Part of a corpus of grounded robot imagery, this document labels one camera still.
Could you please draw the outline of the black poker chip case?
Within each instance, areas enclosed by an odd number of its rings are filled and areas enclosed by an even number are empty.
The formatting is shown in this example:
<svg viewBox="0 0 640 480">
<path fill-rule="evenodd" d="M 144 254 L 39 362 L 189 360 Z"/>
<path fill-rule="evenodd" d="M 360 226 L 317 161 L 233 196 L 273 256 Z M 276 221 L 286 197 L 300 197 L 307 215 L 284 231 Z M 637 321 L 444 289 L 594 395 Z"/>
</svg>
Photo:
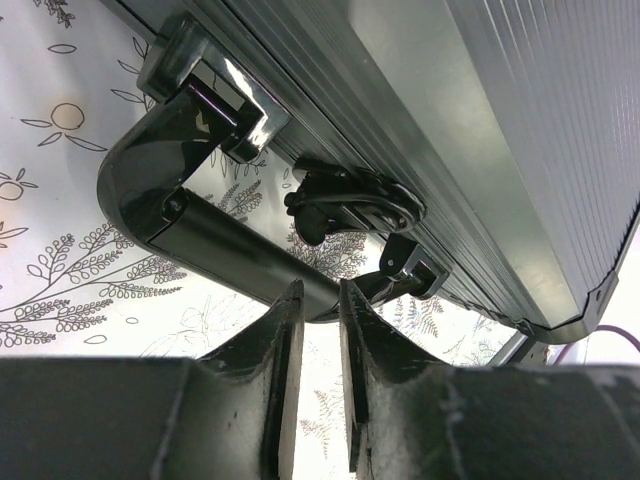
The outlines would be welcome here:
<svg viewBox="0 0 640 480">
<path fill-rule="evenodd" d="M 150 47 L 155 102 L 109 151 L 99 205 L 128 239 L 307 318 L 337 284 L 187 186 L 267 152 L 317 246 L 381 237 L 374 304 L 441 295 L 547 344 L 591 334 L 639 224 L 635 1 L 111 1 Z"/>
</svg>

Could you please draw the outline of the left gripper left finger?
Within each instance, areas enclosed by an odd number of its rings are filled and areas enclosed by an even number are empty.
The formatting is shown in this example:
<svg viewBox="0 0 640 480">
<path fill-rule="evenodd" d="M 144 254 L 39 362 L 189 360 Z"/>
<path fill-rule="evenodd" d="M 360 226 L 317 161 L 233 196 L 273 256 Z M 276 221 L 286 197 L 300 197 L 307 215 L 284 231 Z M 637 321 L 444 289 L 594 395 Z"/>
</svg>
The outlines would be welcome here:
<svg viewBox="0 0 640 480">
<path fill-rule="evenodd" d="M 5 479 L 289 479 L 304 286 L 204 357 L 5 358 Z"/>
</svg>

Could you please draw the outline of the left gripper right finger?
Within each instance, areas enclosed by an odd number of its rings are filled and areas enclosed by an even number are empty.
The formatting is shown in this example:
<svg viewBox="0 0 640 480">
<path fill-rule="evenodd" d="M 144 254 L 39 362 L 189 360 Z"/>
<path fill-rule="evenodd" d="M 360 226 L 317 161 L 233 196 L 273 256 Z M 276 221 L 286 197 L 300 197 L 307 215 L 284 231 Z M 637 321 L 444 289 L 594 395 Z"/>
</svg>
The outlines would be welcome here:
<svg viewBox="0 0 640 480">
<path fill-rule="evenodd" d="M 340 284 L 349 468 L 360 479 L 635 479 L 639 371 L 440 361 Z"/>
</svg>

